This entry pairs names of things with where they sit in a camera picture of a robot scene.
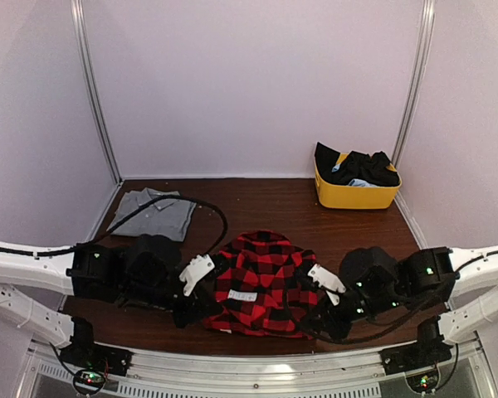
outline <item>folded gray shirt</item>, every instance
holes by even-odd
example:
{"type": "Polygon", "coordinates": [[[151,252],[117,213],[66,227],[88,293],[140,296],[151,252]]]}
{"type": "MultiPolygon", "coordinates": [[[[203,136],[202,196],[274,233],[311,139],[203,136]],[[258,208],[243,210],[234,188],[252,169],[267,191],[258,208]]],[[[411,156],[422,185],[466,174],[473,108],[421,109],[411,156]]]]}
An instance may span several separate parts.
{"type": "MultiPolygon", "coordinates": [[[[177,191],[159,192],[151,188],[145,188],[141,192],[127,192],[122,197],[115,218],[110,223],[109,228],[139,206],[151,201],[158,195],[178,194],[179,192],[177,191]]],[[[147,209],[141,211],[137,216],[131,218],[113,232],[113,234],[122,236],[140,236],[142,234],[164,235],[173,241],[182,242],[190,225],[195,206],[195,203],[180,201],[178,199],[157,201],[147,209]]]]}

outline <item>white label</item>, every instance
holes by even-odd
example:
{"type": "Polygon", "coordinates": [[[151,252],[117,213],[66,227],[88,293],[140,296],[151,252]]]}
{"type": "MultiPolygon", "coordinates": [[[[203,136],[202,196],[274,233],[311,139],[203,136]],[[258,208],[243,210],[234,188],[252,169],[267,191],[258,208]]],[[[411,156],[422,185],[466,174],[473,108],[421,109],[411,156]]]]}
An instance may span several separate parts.
{"type": "Polygon", "coordinates": [[[256,296],[258,293],[248,293],[248,292],[237,292],[236,290],[229,290],[230,299],[240,300],[240,301],[256,301],[256,296]]]}

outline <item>checkered fabric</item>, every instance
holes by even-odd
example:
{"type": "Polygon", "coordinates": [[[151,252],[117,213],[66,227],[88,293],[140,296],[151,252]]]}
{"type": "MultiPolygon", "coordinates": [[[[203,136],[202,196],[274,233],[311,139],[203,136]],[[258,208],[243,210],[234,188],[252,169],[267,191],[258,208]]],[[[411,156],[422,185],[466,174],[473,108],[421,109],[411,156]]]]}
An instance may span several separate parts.
{"type": "Polygon", "coordinates": [[[252,336],[311,338],[297,330],[286,314],[282,293],[287,284],[288,304],[296,319],[302,319],[325,296],[295,280],[296,269],[306,274],[316,263],[313,251],[293,246],[275,232],[257,231],[238,236],[221,248],[219,255],[229,264],[216,278],[213,290],[223,312],[206,318],[206,328],[252,336]]]}

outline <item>yellow bin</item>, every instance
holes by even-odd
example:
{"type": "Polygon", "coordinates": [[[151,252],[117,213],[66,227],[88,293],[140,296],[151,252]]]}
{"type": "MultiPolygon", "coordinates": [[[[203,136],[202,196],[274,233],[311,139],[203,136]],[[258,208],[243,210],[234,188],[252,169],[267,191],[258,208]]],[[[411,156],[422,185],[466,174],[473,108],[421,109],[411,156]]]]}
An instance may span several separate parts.
{"type": "MultiPolygon", "coordinates": [[[[341,153],[336,164],[343,162],[348,155],[341,153]]],[[[397,171],[392,164],[388,168],[397,171]]],[[[315,188],[319,202],[330,209],[387,209],[401,186],[402,179],[398,187],[349,187],[329,184],[321,178],[315,166],[315,188]]]]}

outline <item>white backdrop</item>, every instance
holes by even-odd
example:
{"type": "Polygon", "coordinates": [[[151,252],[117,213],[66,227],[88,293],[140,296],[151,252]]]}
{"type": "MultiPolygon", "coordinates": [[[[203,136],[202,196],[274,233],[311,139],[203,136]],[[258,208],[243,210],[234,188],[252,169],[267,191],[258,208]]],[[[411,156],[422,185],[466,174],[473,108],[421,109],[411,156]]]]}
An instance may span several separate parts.
{"type": "MultiPolygon", "coordinates": [[[[437,2],[399,171],[427,245],[498,245],[498,0],[437,2]]],[[[498,325],[480,336],[498,383],[498,325]]]]}
{"type": "MultiPolygon", "coordinates": [[[[70,2],[0,0],[0,240],[75,244],[112,191],[70,2]]],[[[0,398],[31,336],[0,319],[0,398]]]]}
{"type": "Polygon", "coordinates": [[[307,177],[320,140],[389,155],[422,1],[95,0],[85,21],[124,177],[307,177]]]}

